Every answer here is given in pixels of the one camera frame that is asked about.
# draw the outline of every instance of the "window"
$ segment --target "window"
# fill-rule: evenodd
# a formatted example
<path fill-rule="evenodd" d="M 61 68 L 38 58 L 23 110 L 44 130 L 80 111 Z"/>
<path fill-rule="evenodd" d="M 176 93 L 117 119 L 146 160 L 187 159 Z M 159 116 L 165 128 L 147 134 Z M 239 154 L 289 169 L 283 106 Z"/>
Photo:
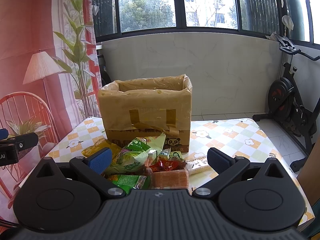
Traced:
<path fill-rule="evenodd" d="M 243 30 L 280 33 L 276 0 L 240 0 L 240 8 Z"/>
<path fill-rule="evenodd" d="M 99 7 L 97 15 L 93 15 L 93 27 L 96 37 L 116 33 L 115 0 L 92 0 L 92 5 Z"/>
<path fill-rule="evenodd" d="M 185 0 L 185 11 L 187 26 L 238 28 L 235 0 Z M 195 12 L 195 20 L 193 17 L 193 20 L 190 20 L 189 12 Z M 217 18 L 216 15 L 220 14 L 224 15 L 223 20 Z"/>
<path fill-rule="evenodd" d="M 121 32 L 174 27 L 174 0 L 119 0 Z"/>
<path fill-rule="evenodd" d="M 312 25 L 313 25 L 313 39 L 314 43 L 320 44 L 320 14 L 319 14 L 320 0 L 310 0 Z"/>
<path fill-rule="evenodd" d="M 306 0 L 285 0 L 287 15 L 293 21 L 294 28 L 289 31 L 289 39 L 310 41 L 309 19 Z"/>

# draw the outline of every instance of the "panda logo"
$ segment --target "panda logo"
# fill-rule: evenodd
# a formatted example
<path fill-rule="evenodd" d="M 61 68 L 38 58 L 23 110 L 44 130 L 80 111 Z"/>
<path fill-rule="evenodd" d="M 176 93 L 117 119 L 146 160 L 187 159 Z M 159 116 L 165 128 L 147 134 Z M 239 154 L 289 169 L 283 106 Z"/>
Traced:
<path fill-rule="evenodd" d="M 180 138 L 167 138 L 166 141 L 168 146 L 180 146 Z"/>

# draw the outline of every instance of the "lampshade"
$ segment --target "lampshade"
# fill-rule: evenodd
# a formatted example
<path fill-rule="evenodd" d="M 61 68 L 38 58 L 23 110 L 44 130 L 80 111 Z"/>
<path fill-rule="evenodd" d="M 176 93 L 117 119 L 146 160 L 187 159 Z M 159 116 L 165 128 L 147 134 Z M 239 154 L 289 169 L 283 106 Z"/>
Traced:
<path fill-rule="evenodd" d="M 62 71 L 45 51 L 35 53 L 29 62 L 23 85 Z"/>

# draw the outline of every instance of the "blue textured pad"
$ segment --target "blue textured pad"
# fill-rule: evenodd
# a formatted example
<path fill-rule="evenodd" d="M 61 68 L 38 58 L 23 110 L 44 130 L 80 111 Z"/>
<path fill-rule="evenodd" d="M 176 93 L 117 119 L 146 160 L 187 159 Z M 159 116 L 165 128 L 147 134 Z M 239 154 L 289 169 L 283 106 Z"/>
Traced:
<path fill-rule="evenodd" d="M 112 161 L 112 152 L 109 148 L 103 148 L 102 150 L 92 154 L 86 159 L 88 167 L 93 169 L 96 173 L 101 174 L 109 167 Z"/>
<path fill-rule="evenodd" d="M 213 168 L 218 174 L 224 172 L 226 169 L 230 168 L 235 160 L 225 153 L 219 151 L 216 148 L 210 148 L 207 154 L 208 164 Z"/>
<path fill-rule="evenodd" d="M 7 139 L 9 132 L 7 129 L 0 129 L 0 140 Z"/>

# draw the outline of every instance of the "floor lamp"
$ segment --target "floor lamp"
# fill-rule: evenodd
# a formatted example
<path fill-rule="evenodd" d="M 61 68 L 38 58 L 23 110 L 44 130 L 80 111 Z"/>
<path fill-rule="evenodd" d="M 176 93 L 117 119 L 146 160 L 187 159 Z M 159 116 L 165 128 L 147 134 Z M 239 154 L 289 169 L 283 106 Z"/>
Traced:
<path fill-rule="evenodd" d="M 45 51 L 41 51 L 32 55 L 26 74 L 24 76 L 23 85 L 31 83 L 38 79 L 42 79 L 45 97 L 47 99 L 48 107 L 51 113 L 52 111 L 50 108 L 47 89 L 45 87 L 44 77 L 50 76 L 55 73 L 60 73 L 62 71 L 63 70 L 54 62 L 54 60 Z M 55 121 L 52 120 L 52 122 L 54 125 L 54 129 L 56 131 L 58 140 L 60 140 L 57 127 L 55 125 Z"/>

